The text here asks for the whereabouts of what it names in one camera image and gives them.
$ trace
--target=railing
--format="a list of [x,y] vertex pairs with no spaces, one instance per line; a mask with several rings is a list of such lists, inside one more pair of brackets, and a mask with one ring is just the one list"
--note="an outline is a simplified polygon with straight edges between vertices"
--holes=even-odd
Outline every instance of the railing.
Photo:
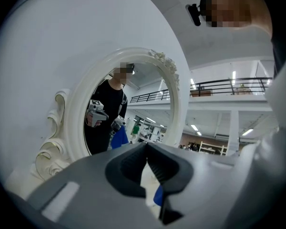
[[[270,86],[272,78],[238,78],[226,79],[211,82],[202,82],[190,85],[190,96],[213,96],[214,94],[223,95],[262,95]],[[169,100],[168,89],[142,94],[132,97],[130,103],[147,102],[153,100]]]

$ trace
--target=black shirt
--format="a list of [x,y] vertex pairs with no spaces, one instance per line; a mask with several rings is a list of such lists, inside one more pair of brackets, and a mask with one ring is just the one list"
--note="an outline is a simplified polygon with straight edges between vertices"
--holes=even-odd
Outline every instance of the black shirt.
[[[91,154],[101,153],[107,150],[110,140],[111,124],[118,117],[119,107],[123,100],[123,90],[114,90],[104,81],[96,89],[92,100],[98,100],[104,105],[104,111],[109,116],[107,121],[102,121],[100,126],[90,127],[84,124],[85,138]],[[122,106],[120,116],[125,118],[127,102]]]
[[286,62],[286,0],[264,0],[272,20],[272,45],[275,58],[274,76]]

